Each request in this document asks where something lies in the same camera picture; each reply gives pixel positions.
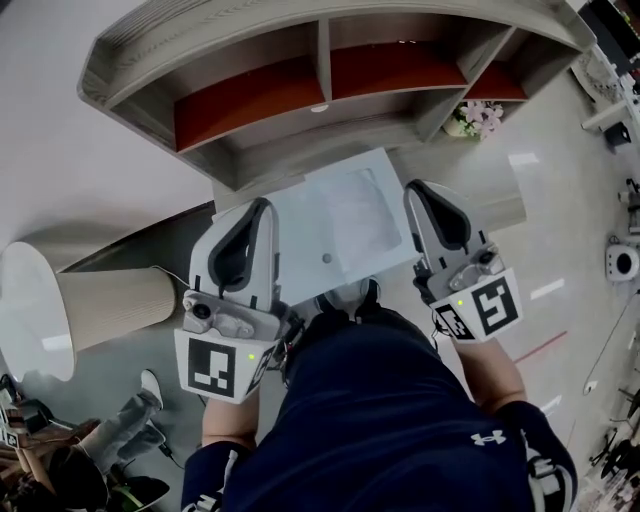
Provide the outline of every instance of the shoe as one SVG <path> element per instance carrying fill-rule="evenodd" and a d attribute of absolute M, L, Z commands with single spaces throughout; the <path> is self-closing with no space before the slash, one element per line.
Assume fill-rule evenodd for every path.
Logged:
<path fill-rule="evenodd" d="M 151 370 L 144 370 L 140 375 L 140 381 L 142 383 L 142 389 L 148 391 L 153 396 L 158 399 L 160 402 L 160 409 L 164 408 L 164 402 L 162 401 L 162 393 L 160 393 L 160 384 L 158 384 L 158 379 L 151 372 Z"/>
<path fill-rule="evenodd" d="M 160 430 L 158 427 L 155 426 L 153 421 L 151 420 L 147 421 L 147 425 L 149 425 L 153 430 L 155 430 L 158 434 L 162 436 L 162 443 L 160 444 L 165 444 L 167 442 L 167 436 L 164 435 L 164 432 L 162 432 L 162 430 Z"/>
<path fill-rule="evenodd" d="M 322 295 L 318 295 L 314 299 L 316 308 L 318 308 L 318 310 L 320 310 L 322 313 L 333 313 L 335 311 L 338 311 L 339 309 L 342 309 L 339 302 L 340 299 L 337 294 L 333 292 L 333 290 L 328 291 L 327 293 L 323 293 Z"/>
<path fill-rule="evenodd" d="M 171 488 L 162 480 L 147 476 L 127 478 L 111 490 L 107 511 L 140 512 L 158 503 Z"/>
<path fill-rule="evenodd" d="M 380 302 L 380 296 L 382 294 L 382 288 L 375 276 L 371 276 L 368 279 L 363 279 L 360 285 L 360 294 L 362 295 L 362 306 L 368 306 L 377 304 Z"/>

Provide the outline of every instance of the white logo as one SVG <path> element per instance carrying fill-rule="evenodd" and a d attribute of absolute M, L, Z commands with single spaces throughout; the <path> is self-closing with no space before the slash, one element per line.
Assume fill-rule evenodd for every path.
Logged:
<path fill-rule="evenodd" d="M 495 441 L 496 444 L 504 443 L 507 438 L 502 435 L 502 430 L 494 430 L 493 436 L 482 437 L 480 434 L 473 434 L 471 436 L 475 442 L 473 444 L 477 446 L 484 446 L 486 443 L 490 443 L 491 441 Z"/>
<path fill-rule="evenodd" d="M 460 318 L 456 315 L 455 311 L 444 311 L 442 313 L 442 317 L 447 325 L 451 327 L 454 336 L 464 336 L 467 334 L 467 326 L 460 321 Z"/>
<path fill-rule="evenodd" d="M 504 309 L 504 302 L 502 300 L 502 296 L 505 294 L 504 286 L 498 286 L 496 291 L 498 292 L 498 295 L 491 299 L 484 294 L 480 295 L 480 304 L 482 304 L 482 309 L 485 312 L 495 310 L 495 313 L 487 317 L 487 324 L 490 326 L 493 326 L 498 322 L 502 322 L 507 318 L 507 312 Z"/>

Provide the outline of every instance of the black shoe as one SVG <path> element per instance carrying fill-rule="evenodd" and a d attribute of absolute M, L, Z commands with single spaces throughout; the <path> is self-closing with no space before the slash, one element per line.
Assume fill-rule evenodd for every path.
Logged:
<path fill-rule="evenodd" d="M 160 501 L 170 488 L 162 480 L 146 476 L 128 478 L 124 485 L 111 490 L 107 511 L 139 512 Z"/>
<path fill-rule="evenodd" d="M 363 280 L 360 291 L 363 297 L 361 308 L 367 309 L 380 302 L 381 288 L 375 277 Z"/>
<path fill-rule="evenodd" d="M 314 299 L 314 302 L 316 307 L 322 313 L 335 313 L 336 311 L 338 311 L 338 308 L 334 306 L 334 304 L 331 302 L 331 299 L 335 299 L 334 293 L 332 291 L 323 293 L 322 295 L 318 295 Z"/>

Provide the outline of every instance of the person's leg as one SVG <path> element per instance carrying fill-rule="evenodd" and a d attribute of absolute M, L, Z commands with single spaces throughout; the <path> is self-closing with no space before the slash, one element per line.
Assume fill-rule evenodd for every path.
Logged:
<path fill-rule="evenodd" d="M 334 307 L 325 295 L 316 297 L 316 306 L 322 313 L 311 320 L 309 327 L 306 328 L 304 334 L 289 353 L 285 367 L 285 379 L 288 378 L 289 369 L 293 366 L 294 360 L 301 351 L 332 336 L 352 323 L 349 320 L 349 314 Z"/>
<path fill-rule="evenodd" d="M 142 375 L 142 389 L 131 397 L 120 412 L 101 423 L 79 443 L 79 447 L 106 474 L 118 460 L 118 451 L 131 441 L 149 418 L 162 409 L 162 396 L 155 376 L 148 370 Z"/>
<path fill-rule="evenodd" d="M 383 308 L 380 303 L 380 285 L 370 278 L 363 283 L 364 300 L 356 310 L 355 317 L 359 323 L 369 325 L 381 325 L 391 327 L 399 331 L 411 334 L 418 339 L 424 340 L 431 346 L 425 334 L 413 323 L 404 318 L 397 311 Z"/>
<path fill-rule="evenodd" d="M 166 442 L 166 440 L 167 438 L 164 434 L 149 420 L 141 432 L 138 432 L 131 441 L 118 450 L 117 462 L 119 464 L 126 464 L 145 453 L 149 453 Z"/>

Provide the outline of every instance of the cylindrical column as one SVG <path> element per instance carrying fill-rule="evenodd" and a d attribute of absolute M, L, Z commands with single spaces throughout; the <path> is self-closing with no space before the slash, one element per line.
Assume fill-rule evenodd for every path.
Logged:
<path fill-rule="evenodd" d="M 56 278 L 76 352 L 162 322 L 176 306 L 171 279 L 155 268 Z"/>

